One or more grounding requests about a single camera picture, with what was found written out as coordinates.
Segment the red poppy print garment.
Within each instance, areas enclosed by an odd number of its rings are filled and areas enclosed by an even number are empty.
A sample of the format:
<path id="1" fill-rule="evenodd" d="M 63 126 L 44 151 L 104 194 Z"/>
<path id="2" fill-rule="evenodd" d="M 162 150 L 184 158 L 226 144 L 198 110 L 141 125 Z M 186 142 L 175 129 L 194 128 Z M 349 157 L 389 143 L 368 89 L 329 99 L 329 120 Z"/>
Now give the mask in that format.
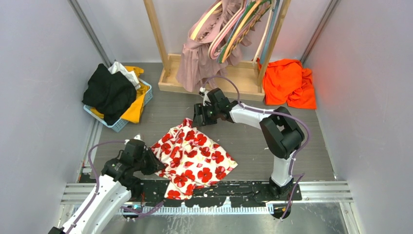
<path id="1" fill-rule="evenodd" d="M 165 166 L 156 175 L 169 180 L 167 199 L 190 199 L 194 190 L 217 184 L 238 166 L 220 144 L 193 127 L 190 118 L 170 128 L 151 149 Z"/>

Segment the pink pleated skirt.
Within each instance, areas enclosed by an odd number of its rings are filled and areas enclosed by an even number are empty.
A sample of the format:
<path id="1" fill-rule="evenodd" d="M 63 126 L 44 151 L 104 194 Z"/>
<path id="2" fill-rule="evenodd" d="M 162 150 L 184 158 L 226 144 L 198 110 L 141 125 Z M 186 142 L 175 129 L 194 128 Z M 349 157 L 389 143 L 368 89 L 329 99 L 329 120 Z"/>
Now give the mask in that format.
<path id="1" fill-rule="evenodd" d="M 215 59 L 210 59 L 208 49 L 220 31 L 223 22 L 221 14 L 222 11 L 212 14 L 208 18 L 199 31 L 196 40 L 190 39 L 189 36 L 202 16 L 188 32 L 187 41 L 183 45 L 181 61 L 176 75 L 176 80 L 188 92 L 198 90 L 205 83 L 215 88 L 217 85 L 214 79 L 208 80 L 208 78 L 215 75 L 224 76 L 226 74 L 225 68 L 228 65 L 235 66 L 242 60 L 243 54 L 241 46 L 250 46 L 252 43 L 249 32 L 254 31 L 254 27 L 247 33 L 242 42 L 238 44 L 225 62 L 218 63 Z"/>

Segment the beige plastic hanger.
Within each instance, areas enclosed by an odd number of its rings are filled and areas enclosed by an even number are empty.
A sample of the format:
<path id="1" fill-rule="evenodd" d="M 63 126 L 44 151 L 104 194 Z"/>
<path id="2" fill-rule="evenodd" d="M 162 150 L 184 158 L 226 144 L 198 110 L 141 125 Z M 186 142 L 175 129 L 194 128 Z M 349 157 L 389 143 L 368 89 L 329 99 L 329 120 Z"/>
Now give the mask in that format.
<path id="1" fill-rule="evenodd" d="M 208 20 L 208 18 L 209 18 L 212 14 L 216 14 L 216 13 L 219 13 L 220 11 L 222 11 L 222 9 L 220 8 L 221 5 L 222 5 L 222 1 L 221 1 L 221 0 L 217 0 L 217 1 L 210 7 L 210 9 L 205 13 L 205 15 L 202 16 L 202 17 L 200 18 L 200 20 L 196 23 L 195 28 L 193 29 L 192 33 L 191 33 L 190 36 L 189 36 L 190 39 L 196 40 L 199 31 L 201 30 L 201 28 L 202 28 L 202 26 L 205 24 L 205 22 Z"/>

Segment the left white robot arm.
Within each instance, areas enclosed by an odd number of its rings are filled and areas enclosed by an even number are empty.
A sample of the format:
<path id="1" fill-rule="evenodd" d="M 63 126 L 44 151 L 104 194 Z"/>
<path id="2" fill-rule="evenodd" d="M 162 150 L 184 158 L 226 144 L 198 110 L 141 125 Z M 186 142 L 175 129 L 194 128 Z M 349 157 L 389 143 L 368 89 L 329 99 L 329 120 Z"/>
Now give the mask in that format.
<path id="1" fill-rule="evenodd" d="M 96 176 L 93 190 L 75 214 L 61 227 L 52 227 L 49 233 L 99 234 L 119 210 L 144 218 L 163 206 L 164 201 L 160 201 L 148 212 L 143 213 L 124 205 L 129 200 L 137 201 L 143 198 L 142 181 L 133 175 L 134 172 L 151 174 L 164 168 L 140 135 L 124 140 L 124 144 L 125 149 L 107 161 L 101 175 Z"/>

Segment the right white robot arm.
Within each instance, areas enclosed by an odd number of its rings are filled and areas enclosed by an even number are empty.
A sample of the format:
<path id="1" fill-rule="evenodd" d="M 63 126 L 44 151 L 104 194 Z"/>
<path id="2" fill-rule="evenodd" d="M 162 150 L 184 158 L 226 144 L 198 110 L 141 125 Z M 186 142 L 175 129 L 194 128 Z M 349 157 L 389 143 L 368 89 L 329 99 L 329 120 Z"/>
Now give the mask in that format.
<path id="1" fill-rule="evenodd" d="M 297 118 L 293 118 L 285 107 L 270 111 L 253 108 L 236 100 L 230 101 L 219 88 L 211 91 L 200 88 L 199 94 L 204 99 L 202 103 L 194 105 L 192 126 L 213 125 L 221 119 L 261 130 L 270 152 L 274 155 L 269 191 L 276 200 L 283 200 L 288 196 L 294 181 L 294 154 L 305 140 Z"/>

